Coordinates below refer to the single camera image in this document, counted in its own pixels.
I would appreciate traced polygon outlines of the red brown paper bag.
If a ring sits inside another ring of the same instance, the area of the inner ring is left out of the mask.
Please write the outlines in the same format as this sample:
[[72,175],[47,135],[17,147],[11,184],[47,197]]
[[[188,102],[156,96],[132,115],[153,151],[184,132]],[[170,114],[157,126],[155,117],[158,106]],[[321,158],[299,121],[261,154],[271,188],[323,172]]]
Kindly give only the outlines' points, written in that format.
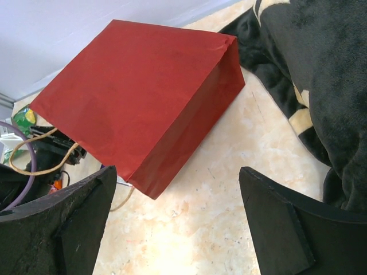
[[244,85],[235,36],[115,19],[30,108],[157,199]]

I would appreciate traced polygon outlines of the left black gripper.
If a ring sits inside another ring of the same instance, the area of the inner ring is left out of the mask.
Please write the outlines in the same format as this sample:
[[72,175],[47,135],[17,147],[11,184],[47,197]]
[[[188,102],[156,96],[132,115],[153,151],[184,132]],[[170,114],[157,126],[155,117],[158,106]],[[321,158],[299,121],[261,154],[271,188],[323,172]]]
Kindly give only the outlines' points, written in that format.
[[[54,127],[51,126],[39,126],[34,125],[30,127],[30,138],[35,138],[46,134],[47,132],[53,130]],[[31,144],[37,152],[38,150],[43,150],[47,153],[53,153],[61,158],[63,158],[68,150],[74,145],[74,141],[67,137],[65,134],[59,130],[55,131],[51,135],[44,137],[40,140],[32,141]],[[74,149],[66,160],[66,164],[76,165],[80,163],[81,159],[84,159],[87,152],[86,150],[78,146]]]

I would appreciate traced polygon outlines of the orange candy bag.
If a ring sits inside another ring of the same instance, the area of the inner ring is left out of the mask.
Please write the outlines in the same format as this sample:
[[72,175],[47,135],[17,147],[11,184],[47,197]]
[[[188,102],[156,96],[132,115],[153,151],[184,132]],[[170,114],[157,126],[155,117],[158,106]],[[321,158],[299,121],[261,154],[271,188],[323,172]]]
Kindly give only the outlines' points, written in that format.
[[58,179],[53,182],[53,184],[50,185],[49,193],[55,193],[58,190],[61,190],[63,188],[63,180]]

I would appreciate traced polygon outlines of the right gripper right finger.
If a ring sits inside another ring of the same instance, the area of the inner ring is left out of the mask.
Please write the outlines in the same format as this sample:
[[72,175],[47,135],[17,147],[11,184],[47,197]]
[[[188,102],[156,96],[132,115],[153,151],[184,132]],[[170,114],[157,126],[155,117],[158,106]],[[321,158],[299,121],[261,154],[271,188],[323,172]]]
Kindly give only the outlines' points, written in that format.
[[250,167],[241,196],[261,274],[366,274],[366,216],[335,208]]

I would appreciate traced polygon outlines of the black floral pillow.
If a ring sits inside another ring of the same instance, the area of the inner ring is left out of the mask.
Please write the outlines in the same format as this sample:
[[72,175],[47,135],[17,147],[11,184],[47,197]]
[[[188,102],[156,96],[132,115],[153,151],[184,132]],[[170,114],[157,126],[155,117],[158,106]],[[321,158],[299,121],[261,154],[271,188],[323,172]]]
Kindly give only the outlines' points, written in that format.
[[366,213],[366,2],[255,1],[221,33],[329,167],[323,201]]

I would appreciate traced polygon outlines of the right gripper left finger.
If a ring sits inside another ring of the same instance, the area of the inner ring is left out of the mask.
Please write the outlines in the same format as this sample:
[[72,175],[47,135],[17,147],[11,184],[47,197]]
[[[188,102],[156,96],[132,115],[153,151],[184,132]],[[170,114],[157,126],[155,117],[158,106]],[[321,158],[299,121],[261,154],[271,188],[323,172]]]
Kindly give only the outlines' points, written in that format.
[[1,212],[1,274],[92,274],[116,188],[105,167]]

